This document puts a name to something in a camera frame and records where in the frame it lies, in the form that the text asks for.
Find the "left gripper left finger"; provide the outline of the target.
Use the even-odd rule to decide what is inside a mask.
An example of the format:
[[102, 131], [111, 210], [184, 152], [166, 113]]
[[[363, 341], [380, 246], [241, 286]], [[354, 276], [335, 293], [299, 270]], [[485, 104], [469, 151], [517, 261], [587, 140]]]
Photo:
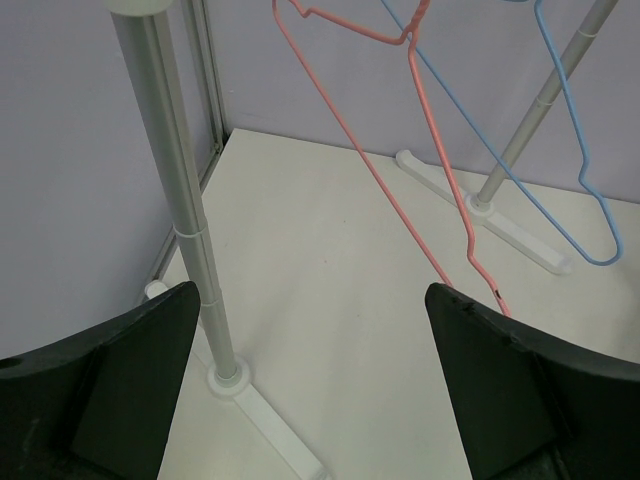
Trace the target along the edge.
[[1, 362], [4, 479], [155, 479], [200, 312], [183, 282]]

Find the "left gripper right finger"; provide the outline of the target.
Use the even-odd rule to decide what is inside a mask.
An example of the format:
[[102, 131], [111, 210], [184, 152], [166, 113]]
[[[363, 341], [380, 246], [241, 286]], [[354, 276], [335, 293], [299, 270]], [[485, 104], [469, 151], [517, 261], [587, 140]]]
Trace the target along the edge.
[[475, 479], [636, 479], [639, 366], [441, 283], [425, 307]]

